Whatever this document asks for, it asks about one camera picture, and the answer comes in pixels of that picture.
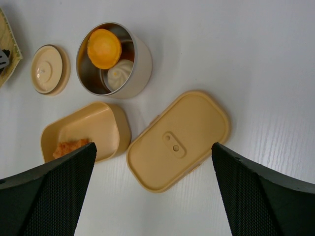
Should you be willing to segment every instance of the white table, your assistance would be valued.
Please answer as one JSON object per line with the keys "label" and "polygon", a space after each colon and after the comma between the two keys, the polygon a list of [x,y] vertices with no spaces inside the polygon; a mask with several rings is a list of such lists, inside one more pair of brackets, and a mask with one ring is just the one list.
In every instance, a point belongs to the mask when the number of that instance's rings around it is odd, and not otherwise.
{"label": "white table", "polygon": [[[230,113],[226,144],[241,155],[315,183],[315,2],[312,0],[1,0],[24,59],[0,90],[0,178],[43,164],[40,135],[93,102],[124,108],[135,139],[178,95],[208,91]],[[85,34],[123,24],[150,48],[154,69],[130,100],[89,94],[75,71]],[[35,92],[33,54],[62,46],[71,77],[56,97]],[[163,194],[144,190],[125,155],[97,163],[76,236],[231,235],[209,158]]]}

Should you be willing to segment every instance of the lunch box lid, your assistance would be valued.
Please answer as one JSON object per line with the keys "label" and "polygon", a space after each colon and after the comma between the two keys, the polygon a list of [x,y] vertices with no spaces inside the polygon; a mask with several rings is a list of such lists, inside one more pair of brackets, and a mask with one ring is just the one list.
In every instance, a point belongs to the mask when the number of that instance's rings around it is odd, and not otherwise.
{"label": "lunch box lid", "polygon": [[147,190],[164,192],[224,144],[231,130],[225,111],[206,93],[179,96],[131,143],[127,164]]}

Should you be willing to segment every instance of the orange lid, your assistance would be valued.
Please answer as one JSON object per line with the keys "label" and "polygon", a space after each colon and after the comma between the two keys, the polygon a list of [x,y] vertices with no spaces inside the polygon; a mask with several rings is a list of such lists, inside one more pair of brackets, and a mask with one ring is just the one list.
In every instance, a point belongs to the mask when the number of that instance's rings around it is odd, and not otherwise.
{"label": "orange lid", "polygon": [[88,41],[88,56],[97,68],[110,69],[119,60],[122,44],[118,37],[106,29],[94,31]]}

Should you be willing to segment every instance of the yellow plastic container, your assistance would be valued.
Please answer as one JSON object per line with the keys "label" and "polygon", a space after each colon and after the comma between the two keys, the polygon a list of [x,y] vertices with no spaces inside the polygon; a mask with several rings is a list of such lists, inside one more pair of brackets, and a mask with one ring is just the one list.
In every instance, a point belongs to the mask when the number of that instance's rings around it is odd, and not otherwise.
{"label": "yellow plastic container", "polygon": [[59,142],[86,138],[96,145],[96,161],[123,154],[131,139],[123,110],[117,105],[94,102],[48,125],[41,136],[45,163],[54,160]]}

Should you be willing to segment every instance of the yellow lid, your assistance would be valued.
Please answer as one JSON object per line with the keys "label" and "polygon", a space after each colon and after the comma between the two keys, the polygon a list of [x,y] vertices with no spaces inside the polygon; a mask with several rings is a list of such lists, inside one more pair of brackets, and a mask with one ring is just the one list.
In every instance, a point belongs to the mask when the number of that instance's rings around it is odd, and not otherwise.
{"label": "yellow lid", "polygon": [[31,78],[37,92],[51,92],[59,83],[63,71],[63,61],[59,51],[45,45],[38,49],[31,64]]}
{"label": "yellow lid", "polygon": [[206,93],[179,96],[132,142],[128,166],[147,190],[164,192],[198,167],[230,134],[227,114]]}
{"label": "yellow lid", "polygon": [[110,69],[118,62],[122,44],[118,37],[106,29],[94,31],[88,41],[88,56],[97,68]]}

